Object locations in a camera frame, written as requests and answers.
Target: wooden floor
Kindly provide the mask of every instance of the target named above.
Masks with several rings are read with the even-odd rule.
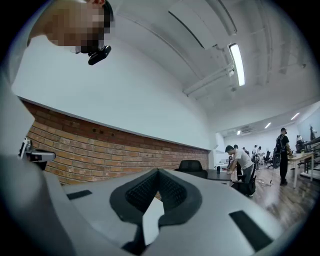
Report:
[[[286,186],[280,186],[279,169],[273,170],[271,167],[257,170],[255,172],[256,190],[252,197],[253,201],[275,216],[285,230],[297,221],[308,217],[320,194],[319,181],[310,182],[310,179],[300,175],[297,177],[296,188],[293,188],[294,178],[291,168],[292,166],[289,165]],[[297,170],[298,173],[302,172],[303,166]],[[232,180],[235,178],[236,173],[232,175]],[[271,179],[273,185],[264,186],[269,184]]]

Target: white panel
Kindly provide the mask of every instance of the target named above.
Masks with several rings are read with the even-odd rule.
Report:
[[[203,4],[204,1],[198,0],[197,4]],[[211,7],[207,5],[207,8],[211,10],[211,15],[214,13]],[[201,19],[201,17],[191,9],[185,2],[179,1],[173,5],[169,12],[177,17],[188,29],[194,34],[194,36],[199,40],[204,49],[210,49],[212,46],[217,44],[212,33]]]

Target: white wall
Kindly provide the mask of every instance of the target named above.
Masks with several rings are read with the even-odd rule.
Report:
[[[296,138],[299,134],[298,127],[296,124],[288,125],[285,127],[287,129],[287,137],[289,139],[289,145],[292,150],[296,150]],[[238,145],[239,149],[245,147],[246,150],[250,152],[250,156],[252,155],[252,149],[255,145],[261,146],[261,152],[267,153],[267,149],[271,152],[274,151],[276,146],[276,139],[280,135],[280,129],[270,129],[268,131],[264,131],[261,133],[250,134],[250,135],[235,135],[228,136],[224,138],[225,145],[234,146]]]
[[[206,113],[156,62],[117,39],[107,59],[88,65],[43,36],[25,51],[12,90],[18,96],[95,123],[209,149]]]

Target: curved ceiling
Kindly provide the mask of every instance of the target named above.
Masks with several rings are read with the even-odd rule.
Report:
[[[276,87],[282,79],[312,64],[302,37],[281,11],[264,0],[197,0],[208,4],[207,11],[224,25],[235,25],[236,34],[229,33],[229,43],[207,50],[169,13],[179,1],[195,2],[124,0],[117,10],[115,36],[171,73],[180,81],[181,90],[208,113],[231,104],[235,98],[251,101],[255,95],[262,95],[264,88]],[[221,8],[231,19],[217,11]],[[229,76],[233,67],[229,45],[233,43],[239,45],[242,55],[242,87],[235,75]]]

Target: white t-shirt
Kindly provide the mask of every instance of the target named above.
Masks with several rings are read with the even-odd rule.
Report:
[[[234,154],[234,159],[238,161],[242,170],[247,169],[252,166],[254,163],[251,161],[251,158],[243,149],[236,149]]]
[[[30,32],[51,2],[45,3],[19,31],[0,66],[0,155],[3,156],[18,155],[22,142],[35,120],[12,92],[11,86],[27,48]]]

